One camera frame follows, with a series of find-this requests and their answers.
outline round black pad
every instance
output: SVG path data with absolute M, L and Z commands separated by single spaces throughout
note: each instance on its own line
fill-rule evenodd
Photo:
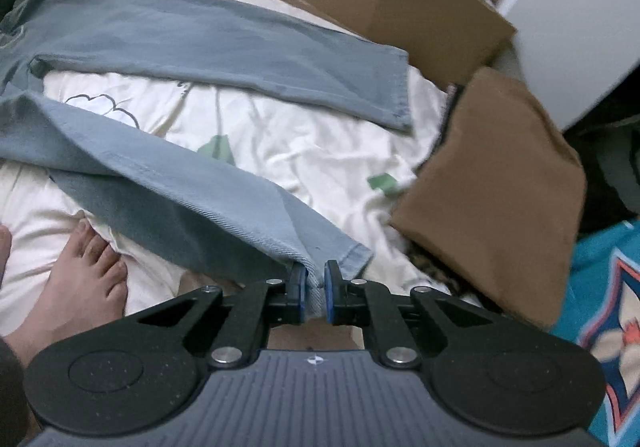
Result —
M 193 357 L 169 329 L 104 326 L 37 355 L 24 387 L 45 425 L 82 436 L 115 436 L 175 414 L 198 382 Z
M 133 385 L 142 376 L 140 359 L 125 351 L 94 351 L 75 360 L 69 379 L 91 393 L 113 393 Z
M 474 331 L 433 364 L 431 383 L 450 410 L 483 429 L 518 436 L 588 426 L 604 393 L 602 370 L 589 353 L 525 327 L 518 336 L 505 328 L 500 336 Z

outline cloud print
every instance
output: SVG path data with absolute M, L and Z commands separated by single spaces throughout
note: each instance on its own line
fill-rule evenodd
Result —
M 136 120 L 136 117 L 126 109 L 118 107 L 116 101 L 108 94 L 99 94 L 97 96 L 76 94 L 76 96 L 70 96 L 66 99 L 65 104 L 79 107 L 80 109 L 91 111 L 95 114 L 101 114 L 108 118 L 112 118 L 113 120 L 118 120 L 118 122 L 126 123 L 131 127 L 140 129 L 140 124 L 138 123 L 138 120 Z

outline toe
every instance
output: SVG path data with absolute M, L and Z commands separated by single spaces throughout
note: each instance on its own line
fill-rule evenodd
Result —
M 60 257 L 82 257 L 84 250 L 89 245 L 95 231 L 92 229 L 89 221 L 82 219 L 76 225 L 71 233 L 69 240 L 66 242 L 65 248 L 62 250 Z
M 109 294 L 118 284 L 127 280 L 127 265 L 123 260 L 113 265 L 101 279 L 105 294 Z
M 108 244 L 109 243 L 102 239 L 98 234 L 95 234 L 86 246 L 86 249 L 82 254 L 82 258 L 88 265 L 95 265 L 98 262 L 98 259 L 100 259 L 102 252 L 107 248 Z
M 4 273 L 6 260 L 9 259 L 11 252 L 11 232 L 9 229 L 0 225 L 0 276 Z
M 100 275 L 104 275 L 109 271 L 109 269 L 115 265 L 120 259 L 120 254 L 115 252 L 111 245 L 107 245 L 102 254 L 100 255 L 97 263 L 95 263 L 95 268 Z
M 127 295 L 129 295 L 129 289 L 127 288 L 126 281 L 123 281 L 122 283 L 116 284 L 116 286 L 111 289 L 107 296 L 108 302 L 116 305 L 118 316 L 122 316 L 124 314 L 124 306 L 127 303 Z

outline white bedsheet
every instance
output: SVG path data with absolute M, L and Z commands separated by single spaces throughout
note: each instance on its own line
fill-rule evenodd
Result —
M 240 1 L 333 27 L 280 0 Z M 365 277 L 385 283 L 392 292 L 406 293 L 418 284 L 446 290 L 411 265 L 402 253 L 404 240 L 386 225 L 398 193 L 411 185 L 413 169 L 431 152 L 446 103 L 445 94 L 414 68 L 408 81 L 415 123 L 409 135 L 334 110 L 237 88 L 75 72 L 50 72 L 44 83 L 50 98 L 214 154 L 286 188 L 371 248 L 375 256 Z M 376 176 L 378 182 L 370 180 Z M 369 180 L 386 194 L 372 188 Z M 0 289 L 0 334 L 15 329 L 27 315 L 84 214 L 125 256 L 127 314 L 177 294 L 184 269 L 96 221 L 61 192 L 44 169 L 6 162 L 0 168 L 0 221 L 14 234 L 14 245 Z M 216 277 L 216 272 L 209 274 Z

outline blue blanket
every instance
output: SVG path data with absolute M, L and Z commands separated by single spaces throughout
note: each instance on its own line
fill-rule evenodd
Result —
M 580 241 L 553 333 L 591 351 L 607 395 L 590 432 L 611 447 L 640 446 L 640 223 Z

